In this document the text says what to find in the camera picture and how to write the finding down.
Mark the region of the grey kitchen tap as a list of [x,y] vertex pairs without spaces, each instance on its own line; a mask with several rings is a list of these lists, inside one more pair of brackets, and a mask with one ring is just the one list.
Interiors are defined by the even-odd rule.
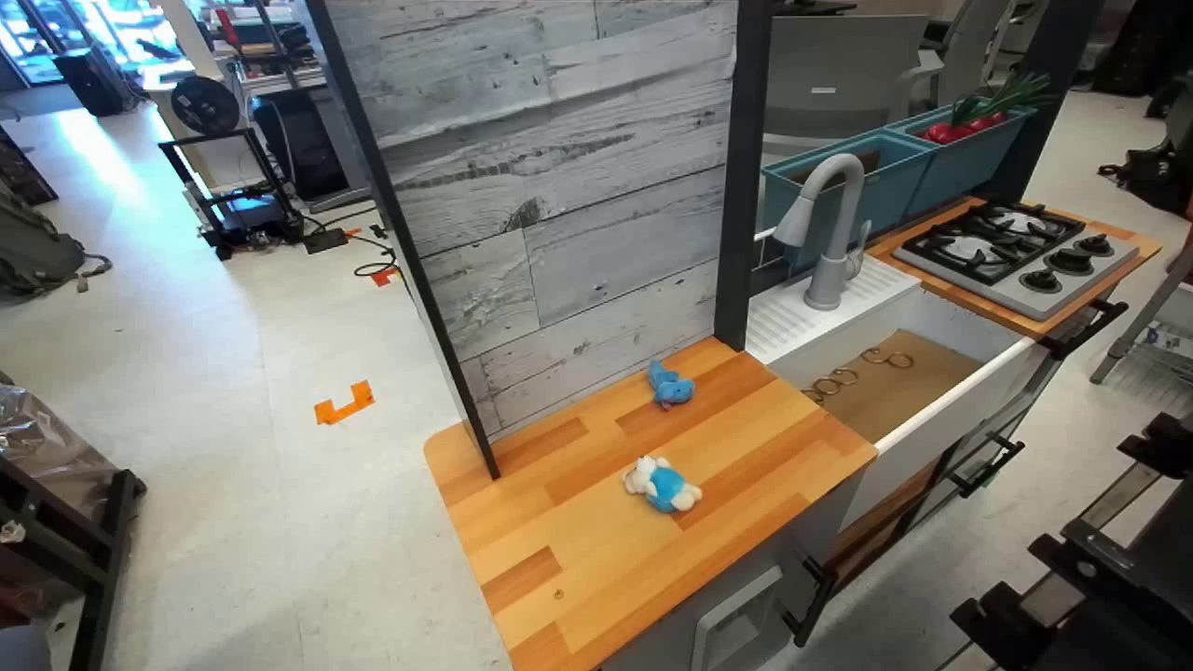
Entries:
[[852,279],[847,246],[852,246],[852,234],[858,224],[858,204],[862,204],[862,190],[864,190],[864,164],[856,154],[823,156],[808,172],[797,199],[791,202],[791,208],[778,215],[778,224],[774,230],[776,243],[803,246],[815,226],[815,208],[833,184],[842,184],[842,199],[841,199],[841,211],[833,224],[833,238],[829,238],[823,255],[818,257],[818,274],[807,286],[807,305],[819,311],[819,312],[833,312],[842,303],[842,292]]

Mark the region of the white sink basin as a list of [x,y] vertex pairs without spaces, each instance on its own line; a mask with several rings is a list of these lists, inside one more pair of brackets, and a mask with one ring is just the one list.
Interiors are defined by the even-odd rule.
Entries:
[[951,446],[1043,358],[1031,337],[884,260],[864,260],[833,312],[807,303],[807,279],[752,296],[746,349],[877,453]]

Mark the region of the blue toy on counter rear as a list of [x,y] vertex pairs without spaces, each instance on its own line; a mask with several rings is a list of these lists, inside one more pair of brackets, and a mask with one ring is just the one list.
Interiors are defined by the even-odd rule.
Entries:
[[693,400],[693,384],[660,362],[650,366],[650,388],[660,408],[682,408]]

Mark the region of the blue white toy front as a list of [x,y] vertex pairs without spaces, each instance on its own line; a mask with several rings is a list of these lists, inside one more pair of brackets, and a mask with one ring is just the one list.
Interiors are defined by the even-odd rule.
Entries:
[[637,458],[628,477],[622,489],[629,495],[641,495],[653,511],[663,513],[682,513],[693,511],[700,502],[700,489],[690,485],[668,458]]

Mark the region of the wooden butcher block countertop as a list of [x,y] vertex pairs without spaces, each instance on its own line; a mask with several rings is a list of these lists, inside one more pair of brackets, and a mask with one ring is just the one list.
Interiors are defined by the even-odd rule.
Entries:
[[690,402],[629,373],[496,443],[426,443],[514,671],[605,668],[877,458],[746,349],[700,341],[663,366]]

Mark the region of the grey wood backsplash panel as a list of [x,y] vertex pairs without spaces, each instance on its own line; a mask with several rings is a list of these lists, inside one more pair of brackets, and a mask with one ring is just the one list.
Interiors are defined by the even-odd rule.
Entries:
[[490,469],[716,330],[739,0],[309,0]]

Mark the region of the orange tape floor marker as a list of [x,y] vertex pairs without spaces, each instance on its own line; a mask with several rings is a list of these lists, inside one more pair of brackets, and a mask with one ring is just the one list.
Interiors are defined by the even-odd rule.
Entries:
[[319,425],[340,425],[340,421],[361,413],[361,412],[375,408],[375,402],[378,402],[378,400],[375,400],[375,384],[371,384],[371,379],[353,379],[347,402],[336,402],[336,400],[315,402],[315,421],[319,421]]

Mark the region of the black cart with wheel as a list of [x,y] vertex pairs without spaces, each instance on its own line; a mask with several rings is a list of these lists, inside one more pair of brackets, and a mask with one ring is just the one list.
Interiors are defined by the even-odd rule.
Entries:
[[219,260],[240,250],[299,243],[303,215],[259,129],[244,125],[240,97],[217,80],[187,74],[173,85],[167,108],[187,137],[161,142],[161,154],[198,215],[201,243]]

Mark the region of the teal bin with vegetables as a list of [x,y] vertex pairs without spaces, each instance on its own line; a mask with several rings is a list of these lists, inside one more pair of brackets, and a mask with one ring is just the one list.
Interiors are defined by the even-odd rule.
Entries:
[[1052,82],[1043,74],[1013,74],[987,92],[902,120],[900,136],[928,149],[926,175],[911,199],[911,215],[987,184],[1022,125],[1042,111],[1049,92]]

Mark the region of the grey gas stove top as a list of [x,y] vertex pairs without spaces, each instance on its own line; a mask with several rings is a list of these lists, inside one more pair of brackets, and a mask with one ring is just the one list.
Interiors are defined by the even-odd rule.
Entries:
[[969,204],[895,250],[900,260],[1043,321],[1138,257],[1082,221],[1043,204]]

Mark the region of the black rack bottom left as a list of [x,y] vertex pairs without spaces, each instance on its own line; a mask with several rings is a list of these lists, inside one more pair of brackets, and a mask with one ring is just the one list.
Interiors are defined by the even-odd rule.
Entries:
[[0,379],[6,609],[83,603],[68,671],[105,671],[111,609],[147,482],[119,469],[29,388]]

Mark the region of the dark bag on floor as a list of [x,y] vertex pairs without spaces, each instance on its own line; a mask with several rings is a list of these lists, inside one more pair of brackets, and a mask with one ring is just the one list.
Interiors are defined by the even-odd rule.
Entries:
[[47,211],[18,193],[0,193],[0,292],[40,300],[64,284],[85,292],[111,260],[59,230]]

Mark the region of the black vertical post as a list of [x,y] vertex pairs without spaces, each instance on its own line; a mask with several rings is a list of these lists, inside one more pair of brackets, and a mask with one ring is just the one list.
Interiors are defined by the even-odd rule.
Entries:
[[726,185],[716,274],[716,341],[744,349],[750,321],[759,175],[765,149],[774,0],[739,0]]

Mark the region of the black frame bottom right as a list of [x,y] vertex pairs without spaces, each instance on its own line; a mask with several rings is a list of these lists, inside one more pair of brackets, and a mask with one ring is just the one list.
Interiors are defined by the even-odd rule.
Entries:
[[1042,623],[1006,581],[964,600],[951,623],[1005,671],[1193,671],[1193,425],[1155,413],[1118,443],[1179,489],[1130,545],[1087,520],[1031,551],[1077,592]]

